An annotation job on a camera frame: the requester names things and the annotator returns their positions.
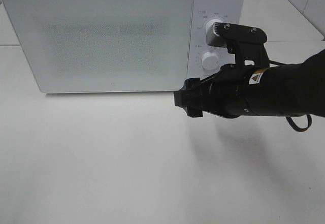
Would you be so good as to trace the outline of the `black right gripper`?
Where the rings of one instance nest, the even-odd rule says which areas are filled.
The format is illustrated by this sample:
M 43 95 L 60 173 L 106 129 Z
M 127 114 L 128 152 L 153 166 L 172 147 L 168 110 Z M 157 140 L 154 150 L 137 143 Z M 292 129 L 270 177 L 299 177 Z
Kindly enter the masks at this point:
M 206 31 L 207 45 L 227 47 L 228 53 L 235 56 L 235 63 L 223 65 L 212 82 L 211 77 L 186 79 L 183 87 L 174 91 L 175 106 L 191 118 L 202 117 L 203 112 L 231 119 L 255 116 L 245 90 L 255 71 L 269 67 L 266 41 L 267 35 L 260 28 L 214 22 Z M 212 100 L 211 109 L 208 97 Z

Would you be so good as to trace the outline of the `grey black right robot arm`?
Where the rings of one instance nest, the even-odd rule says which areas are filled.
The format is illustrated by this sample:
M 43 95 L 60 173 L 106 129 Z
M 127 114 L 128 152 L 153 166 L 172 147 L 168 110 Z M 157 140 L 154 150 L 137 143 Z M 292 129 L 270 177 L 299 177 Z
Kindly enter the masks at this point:
M 324 52 L 303 63 L 271 66 L 259 28 L 214 23 L 207 43 L 225 47 L 235 63 L 205 79 L 189 78 L 174 92 L 175 105 L 189 117 L 204 112 L 239 116 L 324 116 Z

